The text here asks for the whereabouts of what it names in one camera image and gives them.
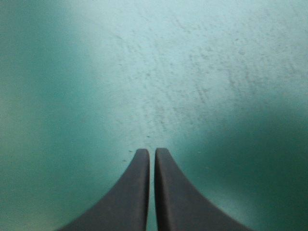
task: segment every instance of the curved black piece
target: curved black piece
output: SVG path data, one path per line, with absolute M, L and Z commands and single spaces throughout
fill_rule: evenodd
M 138 149 L 113 188 L 91 209 L 59 231 L 145 231 L 149 153 Z
M 159 231 L 250 231 L 205 199 L 168 149 L 156 150 L 154 180 Z

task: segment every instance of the teal surface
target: teal surface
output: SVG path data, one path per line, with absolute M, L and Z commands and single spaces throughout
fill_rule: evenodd
M 68 223 L 141 147 L 256 231 L 308 230 L 307 99 L 305 0 L 2 0 L 0 230 Z

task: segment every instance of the speckled surface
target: speckled surface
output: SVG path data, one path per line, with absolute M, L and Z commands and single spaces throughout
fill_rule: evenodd
M 141 147 L 152 162 L 167 147 L 245 225 L 307 230 L 307 15 L 305 0 L 0 1 L 0 230 L 68 223 Z

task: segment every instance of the black plastic part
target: black plastic part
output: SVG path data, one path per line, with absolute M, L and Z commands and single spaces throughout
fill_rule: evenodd
M 156 150 L 154 180 L 159 231 L 250 231 L 205 199 L 168 149 Z
M 149 161 L 148 151 L 138 149 L 113 188 L 91 209 L 59 231 L 145 231 Z

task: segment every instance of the green floor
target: green floor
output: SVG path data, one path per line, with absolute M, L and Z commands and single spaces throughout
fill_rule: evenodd
M 152 170 L 169 148 L 256 231 L 308 230 L 307 15 L 306 0 L 0 1 L 0 230 L 68 223 L 140 147 Z

